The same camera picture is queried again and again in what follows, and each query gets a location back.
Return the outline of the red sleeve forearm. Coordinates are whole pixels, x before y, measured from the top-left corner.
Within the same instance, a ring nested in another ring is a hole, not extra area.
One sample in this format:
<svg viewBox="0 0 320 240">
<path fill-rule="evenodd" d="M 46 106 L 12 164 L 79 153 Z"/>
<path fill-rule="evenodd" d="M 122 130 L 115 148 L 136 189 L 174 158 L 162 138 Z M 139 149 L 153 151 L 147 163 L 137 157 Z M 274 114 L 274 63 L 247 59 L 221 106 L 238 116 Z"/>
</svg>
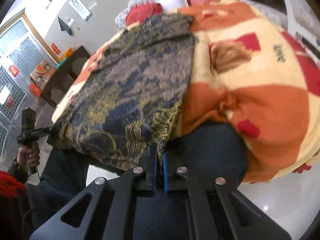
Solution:
<svg viewBox="0 0 320 240">
<path fill-rule="evenodd" d="M 13 199 L 25 191 L 25 185 L 4 171 L 0 172 L 0 195 L 6 199 Z"/>
</svg>

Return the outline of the person's left hand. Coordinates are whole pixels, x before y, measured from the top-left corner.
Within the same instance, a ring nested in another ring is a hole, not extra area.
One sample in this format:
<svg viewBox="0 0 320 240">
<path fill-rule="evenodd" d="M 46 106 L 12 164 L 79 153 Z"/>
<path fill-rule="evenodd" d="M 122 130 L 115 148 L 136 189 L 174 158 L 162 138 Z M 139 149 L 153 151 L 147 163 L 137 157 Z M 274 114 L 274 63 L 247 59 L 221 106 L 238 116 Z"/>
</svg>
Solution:
<svg viewBox="0 0 320 240">
<path fill-rule="evenodd" d="M 40 164 L 40 149 L 37 142 L 30 146 L 21 146 L 18 150 L 17 161 L 19 167 L 27 169 L 27 165 L 37 168 Z"/>
</svg>

